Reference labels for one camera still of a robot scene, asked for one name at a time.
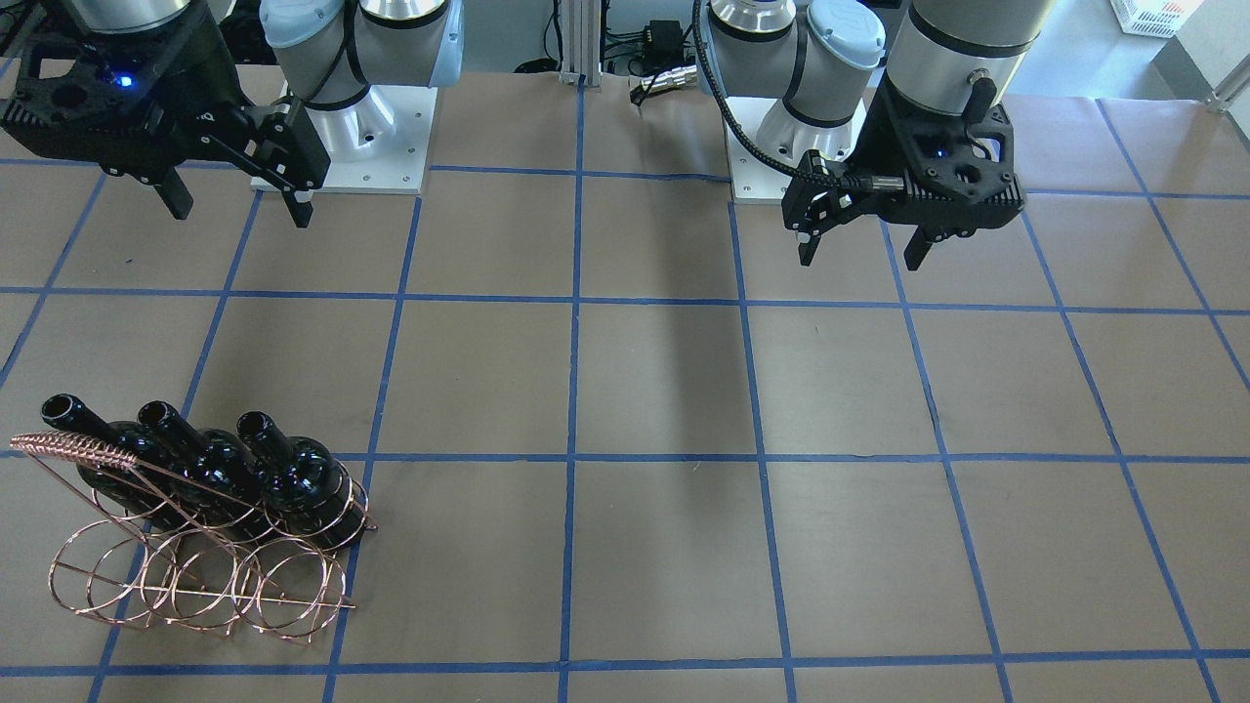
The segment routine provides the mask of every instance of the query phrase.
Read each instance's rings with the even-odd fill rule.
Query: bottle neck
[[[278,429],[274,419],[260,412],[239,418],[239,437],[258,459],[271,465],[285,465],[295,460],[295,444]]]
[[[149,428],[170,452],[182,459],[199,457],[209,440],[164,400],[154,400],[139,410],[139,424]]]
[[[49,427],[76,432],[104,442],[116,444],[118,432],[109,427],[100,415],[91,412],[76,395],[62,393],[44,402],[42,418]]]

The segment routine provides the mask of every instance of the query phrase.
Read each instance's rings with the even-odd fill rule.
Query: white mounting plate
[[[374,89],[381,91],[395,109],[395,124],[399,130],[396,149],[364,161],[335,161],[331,151],[325,186],[316,193],[421,194],[439,89],[406,85],[379,85]],[[259,178],[251,179],[251,188],[276,191],[272,185]]]
[[[730,98],[729,106],[734,110],[734,119],[742,125],[746,135],[752,140],[760,131],[760,123],[769,114],[774,98]],[[860,129],[868,110],[860,101],[851,118],[851,134],[859,139]],[[725,150],[729,154],[729,174],[734,179],[734,201],[741,205],[780,205],[785,189],[790,186],[790,176],[770,169],[751,156],[746,148],[739,144],[734,133],[725,128]]]

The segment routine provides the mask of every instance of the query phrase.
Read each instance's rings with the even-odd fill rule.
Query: grid square
[[[49,464],[82,488],[68,464]],[[5,528],[21,537],[10,539],[0,550],[0,584],[5,594],[0,632],[8,633],[0,638],[0,667],[94,667],[109,628],[74,615],[52,600],[48,593],[48,564],[74,530],[100,520],[101,515],[25,457],[0,459],[0,482],[11,497],[5,507]],[[82,602],[85,579],[61,583],[78,594],[75,603]],[[38,637],[18,633],[38,633]],[[2,684],[8,680],[0,677],[0,699],[28,700],[5,697]]]
[[[412,199],[322,194],[312,204],[312,221],[298,229],[281,198],[261,198],[232,288],[395,293]]]
[[[340,674],[334,703],[551,703],[559,684],[556,674]]]
[[[1132,474],[1198,640],[1250,649],[1246,467],[1141,464]]]
[[[8,136],[2,130],[0,134]],[[0,211],[5,218],[0,284],[48,283],[101,178],[98,170],[76,166],[0,165]],[[56,194],[55,204],[49,203],[49,193]]]
[[[1065,305],[1200,306],[1144,198],[1035,195],[1029,218]]]
[[[582,188],[584,295],[738,298],[728,185],[591,178]]]
[[[0,700],[86,700],[91,677],[0,677]]]
[[[564,464],[381,463],[370,497],[344,662],[559,658]]]
[[[379,449],[562,454],[569,308],[406,303]]]
[[[781,703],[781,669],[574,672],[569,703]]]
[[[919,271],[908,271],[902,253],[915,229],[890,225],[902,286],[910,303],[1055,304],[1055,295],[1041,271],[1038,251],[1021,218],[1001,229],[979,230],[968,241],[956,239],[934,246]]]
[[[990,650],[940,464],[772,464],[795,657]]]
[[[1058,314],[921,310],[915,323],[951,452],[1111,452]]]
[[[578,464],[575,659],[778,657],[754,464]]]
[[[489,133],[482,115],[495,116]],[[578,89],[550,74],[464,73],[439,89],[430,134],[430,164],[574,169]]]
[[[586,169],[729,175],[724,121],[710,96],[676,90],[639,109],[630,88],[605,75],[601,90],[586,91]]]
[[[244,174],[182,169],[195,198],[175,220],[134,179],[109,179],[58,279],[100,288],[220,289],[255,195]]]
[[[0,437],[48,429],[39,408],[72,393],[106,420],[156,398],[180,402],[216,305],[211,299],[52,295],[0,389]]]
[[[9,358],[12,345],[18,343],[30,311],[35,309],[38,295],[0,294],[0,352]]]
[[[1182,100],[1101,103],[1151,193],[1250,195],[1250,153],[1224,115]]]
[[[754,453],[738,308],[582,305],[578,450]]]
[[[769,452],[938,450],[901,311],[752,308],[751,344]]]
[[[1141,190],[1094,100],[1011,94],[1004,104],[1025,188]]]
[[[574,190],[571,176],[431,173],[409,290],[571,295]]]
[[[100,703],[178,700],[316,700],[325,689],[322,675],[110,675]]]
[[[394,309],[386,300],[231,299],[192,422],[232,432],[239,415],[260,409],[331,452],[364,452]]]
[[[1188,647],[1119,467],[955,474],[1004,652]]]
[[[804,703],[1001,703],[994,667],[866,667],[796,669]]]
[[[1250,455],[1250,395],[1211,321],[1072,315],[1126,454]]]
[[[1250,309],[1241,265],[1250,260],[1250,201],[1160,199],[1158,205],[1206,301],[1216,309]]]
[[[829,233],[810,266],[775,205],[734,205],[742,275],[751,300],[866,300],[898,303],[890,259],[876,218]]]
[[[1010,664],[1019,703],[1174,703],[1209,700],[1196,662],[1065,662]]]
[[[1220,700],[1224,703],[1250,702],[1250,660],[1208,659],[1208,668],[1211,678],[1215,679],[1215,688],[1220,692]]]

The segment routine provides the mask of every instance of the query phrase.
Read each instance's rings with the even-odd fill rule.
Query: black wine bottle
[[[162,469],[168,469],[170,465],[169,453],[156,442],[156,438],[152,437],[148,428],[139,423],[125,420],[106,423],[100,419],[100,415],[92,413],[76,395],[70,395],[69,393],[52,395],[44,402],[41,414],[44,422],[52,429],[92,437],[114,447],[132,452],[140,459]],[[160,489],[161,493],[165,495],[170,494],[171,482],[169,478],[160,473],[146,470],[142,467],[138,467],[136,469],[152,485]],[[120,472],[111,472],[90,464],[79,464],[78,472],[82,477],[82,483],[94,488],[100,495],[109,497],[134,515],[146,514],[152,523],[152,528],[156,530],[176,530],[186,524],[182,515],[160,497],[154,495],[144,488],[131,485],[139,484],[139,480],[134,477],[126,477]],[[125,478],[130,483],[121,480],[121,478]]]
[[[190,482],[174,482],[174,492],[185,504],[195,507],[205,527],[220,528],[235,542],[255,542],[272,532],[259,508],[255,463],[238,438],[220,429],[200,432],[162,400],[144,405],[139,410],[139,423],[151,429],[174,455],[171,470]],[[204,487],[254,508],[215,495]]]
[[[286,532],[321,549],[354,544],[364,534],[365,510],[354,498],[351,477],[324,444],[286,437],[265,413],[239,418],[239,437],[256,455],[265,504]]]

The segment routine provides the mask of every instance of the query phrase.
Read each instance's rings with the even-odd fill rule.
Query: white basket
[[[1125,34],[1171,39],[1202,0],[1111,0]]]

